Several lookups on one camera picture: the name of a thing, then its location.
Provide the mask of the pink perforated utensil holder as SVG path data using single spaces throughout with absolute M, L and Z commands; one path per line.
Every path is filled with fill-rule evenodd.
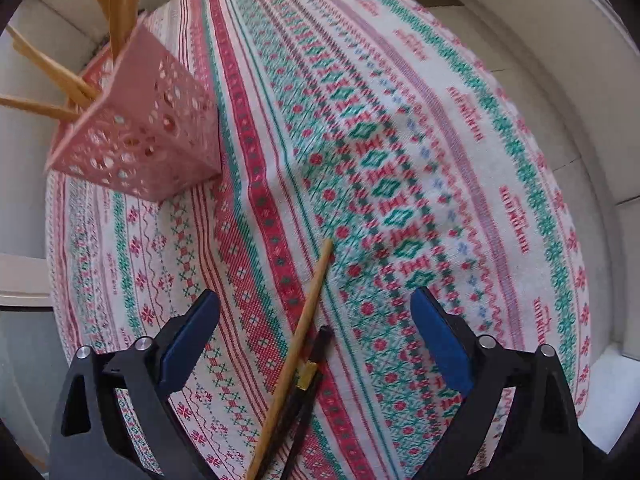
M 99 99 L 54 136 L 44 168 L 161 202 L 220 174 L 218 126 L 213 92 L 140 21 Z

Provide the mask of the patterned striped tablecloth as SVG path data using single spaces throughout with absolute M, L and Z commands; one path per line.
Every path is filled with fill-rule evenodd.
M 171 0 L 154 34 L 213 90 L 222 174 L 160 204 L 62 174 L 47 189 L 64 352 L 154 335 L 206 288 L 214 336 L 170 403 L 239 479 L 322 243 L 334 338 L 296 479 L 408 479 L 462 397 L 412 322 L 427 287 L 506 348 L 558 352 L 588 398 L 577 233 L 533 133 L 483 62 L 413 0 Z

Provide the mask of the black chopstick gold band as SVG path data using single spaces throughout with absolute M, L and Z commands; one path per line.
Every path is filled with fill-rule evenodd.
M 298 421 L 294 420 L 296 419 L 296 412 L 302 406 L 305 390 L 310 386 L 314 373 L 321 372 L 323 374 L 321 367 L 323 362 L 326 360 L 326 352 L 328 352 L 333 335 L 334 331 L 329 325 L 322 325 L 319 328 L 302 374 L 300 374 L 293 392 L 288 397 L 288 402 L 285 404 L 283 415 L 269 440 L 267 452 L 258 469 L 257 479 L 261 479 L 265 475 L 272 460 L 274 459 L 274 456 L 276 456 L 276 453 L 280 450 L 281 445 L 285 442 L 285 439 L 291 432 L 292 428 L 295 428 L 296 432 L 298 425 Z

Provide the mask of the wooden chopstick in holder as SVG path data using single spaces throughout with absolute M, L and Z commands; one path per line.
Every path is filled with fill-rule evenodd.
M 99 89 L 39 51 L 11 25 L 6 26 L 6 31 L 12 38 L 14 50 L 42 70 L 75 104 L 87 108 L 99 99 Z
M 108 0 L 108 33 L 113 62 L 124 46 L 124 7 L 125 0 Z

